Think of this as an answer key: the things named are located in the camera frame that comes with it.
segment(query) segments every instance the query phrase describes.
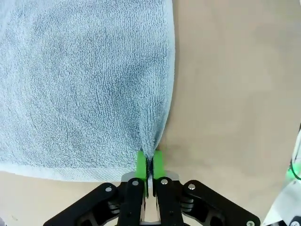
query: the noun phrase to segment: towel fold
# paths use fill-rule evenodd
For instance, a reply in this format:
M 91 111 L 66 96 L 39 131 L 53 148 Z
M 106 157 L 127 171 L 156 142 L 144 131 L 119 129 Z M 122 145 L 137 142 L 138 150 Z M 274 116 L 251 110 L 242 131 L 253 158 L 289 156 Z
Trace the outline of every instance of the towel fold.
M 0 0 L 0 170 L 119 181 L 174 79 L 171 0 Z

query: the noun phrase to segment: black cable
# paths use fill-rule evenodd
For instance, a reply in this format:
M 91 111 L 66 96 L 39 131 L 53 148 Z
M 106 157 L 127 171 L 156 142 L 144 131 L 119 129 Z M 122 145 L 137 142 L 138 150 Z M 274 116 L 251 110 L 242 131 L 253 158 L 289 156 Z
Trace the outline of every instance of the black cable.
M 290 169 L 291 169 L 293 175 L 295 176 L 295 178 L 296 178 L 297 180 L 301 180 L 301 178 L 295 173 L 295 171 L 294 171 L 294 169 L 293 169 L 293 161 L 292 161 L 292 159 L 291 159 L 291 161 L 290 161 Z

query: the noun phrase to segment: silver screw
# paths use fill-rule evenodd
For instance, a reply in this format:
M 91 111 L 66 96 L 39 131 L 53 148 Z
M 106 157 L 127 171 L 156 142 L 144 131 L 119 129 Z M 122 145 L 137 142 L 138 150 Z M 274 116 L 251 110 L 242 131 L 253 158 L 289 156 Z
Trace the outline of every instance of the silver screw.
M 167 183 L 168 183 L 168 180 L 166 180 L 166 179 L 161 180 L 161 184 L 166 185 Z
M 255 226 L 255 223 L 251 220 L 249 220 L 247 223 L 246 223 L 246 226 Z
M 196 189 L 196 186 L 194 184 L 190 184 L 190 185 L 188 185 L 188 188 L 190 190 L 194 190 L 194 189 Z
M 107 188 L 105 189 L 106 192 L 110 192 L 111 190 L 112 190 L 111 187 L 107 187 Z
M 132 182 L 132 185 L 134 185 L 134 186 L 137 186 L 138 184 L 139 184 L 139 182 L 136 181 L 136 180 L 134 180 L 134 181 Z
M 291 226 L 300 226 L 299 222 L 298 221 L 293 221 L 291 223 Z

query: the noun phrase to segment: screw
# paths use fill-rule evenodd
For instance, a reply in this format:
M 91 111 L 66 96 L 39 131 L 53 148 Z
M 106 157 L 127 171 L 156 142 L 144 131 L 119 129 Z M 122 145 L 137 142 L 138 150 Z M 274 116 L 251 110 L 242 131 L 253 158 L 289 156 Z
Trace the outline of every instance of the screw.
M 161 184 L 166 185 L 167 183 L 168 183 L 168 180 L 166 180 L 166 179 L 161 180 Z
M 188 185 L 188 188 L 190 190 L 194 190 L 194 189 L 196 189 L 196 186 L 194 184 L 190 184 L 190 185 Z
M 293 221 L 291 223 L 291 226 L 300 226 L 299 222 L 298 221 Z
M 134 180 L 134 181 L 132 182 L 132 185 L 134 185 L 134 186 L 137 186 L 138 184 L 139 184 L 139 182 L 136 181 L 136 180 Z
M 255 223 L 251 220 L 249 220 L 247 223 L 246 223 L 246 226 L 255 226 Z
M 110 192 L 111 190 L 112 190 L 111 187 L 107 187 L 107 188 L 105 189 L 106 192 Z

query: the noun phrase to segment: blue towel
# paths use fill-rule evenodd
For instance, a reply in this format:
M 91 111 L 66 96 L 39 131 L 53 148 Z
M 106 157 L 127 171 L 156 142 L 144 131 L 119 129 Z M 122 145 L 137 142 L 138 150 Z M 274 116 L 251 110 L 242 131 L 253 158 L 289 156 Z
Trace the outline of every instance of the blue towel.
M 174 80 L 171 0 L 0 0 L 0 170 L 118 181 Z

